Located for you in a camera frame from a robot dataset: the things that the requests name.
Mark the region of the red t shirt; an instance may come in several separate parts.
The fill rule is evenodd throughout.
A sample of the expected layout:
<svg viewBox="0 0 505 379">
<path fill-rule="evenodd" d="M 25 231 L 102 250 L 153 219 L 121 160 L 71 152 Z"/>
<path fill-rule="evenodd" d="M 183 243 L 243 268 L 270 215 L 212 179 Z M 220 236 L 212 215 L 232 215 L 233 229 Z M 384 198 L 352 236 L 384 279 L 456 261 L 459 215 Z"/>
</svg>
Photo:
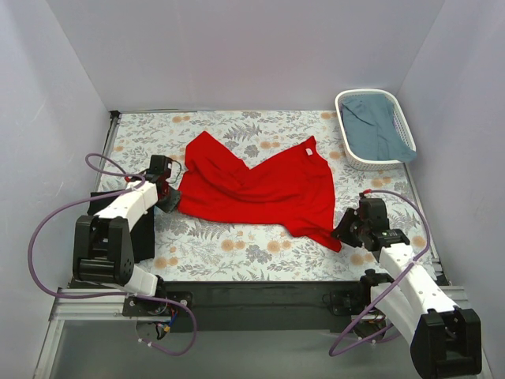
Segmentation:
<svg viewBox="0 0 505 379">
<path fill-rule="evenodd" d="M 211 134 L 201 133 L 185 152 L 180 212 L 219 222 L 278 224 L 339 252 L 332 237 L 335 185 L 331 168 L 310 137 L 249 168 Z"/>
</svg>

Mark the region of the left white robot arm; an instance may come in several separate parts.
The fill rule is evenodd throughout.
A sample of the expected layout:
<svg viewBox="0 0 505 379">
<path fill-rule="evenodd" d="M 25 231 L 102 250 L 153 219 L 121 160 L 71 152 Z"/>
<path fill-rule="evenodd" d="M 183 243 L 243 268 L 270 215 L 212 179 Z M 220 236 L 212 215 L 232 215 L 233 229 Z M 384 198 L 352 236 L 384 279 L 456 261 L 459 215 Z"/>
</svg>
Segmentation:
<svg viewBox="0 0 505 379">
<path fill-rule="evenodd" d="M 153 155 L 140 177 L 128 181 L 127 193 L 97 213 L 81 216 L 74 233 L 74 278 L 142 295 L 140 305 L 152 316 L 166 310 L 168 297 L 157 289 L 161 279 L 136 265 L 140 245 L 133 243 L 131 231 L 155 206 L 165 213 L 177 208 L 181 192 L 169 184 L 173 163 Z"/>
</svg>

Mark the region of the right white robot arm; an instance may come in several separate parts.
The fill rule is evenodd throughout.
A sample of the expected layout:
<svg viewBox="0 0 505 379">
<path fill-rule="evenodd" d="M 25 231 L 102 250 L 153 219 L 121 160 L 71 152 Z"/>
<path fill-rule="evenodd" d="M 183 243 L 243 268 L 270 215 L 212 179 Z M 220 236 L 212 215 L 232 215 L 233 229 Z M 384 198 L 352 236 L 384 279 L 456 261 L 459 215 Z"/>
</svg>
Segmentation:
<svg viewBox="0 0 505 379">
<path fill-rule="evenodd" d="M 380 311 L 410 346 L 410 357 L 422 378 L 478 375 L 482 371 L 481 319 L 463 309 L 428 274 L 421 257 L 399 229 L 390 227 L 385 202 L 360 194 L 333 236 L 373 254 L 383 272 L 361 278 L 359 317 Z"/>
</svg>

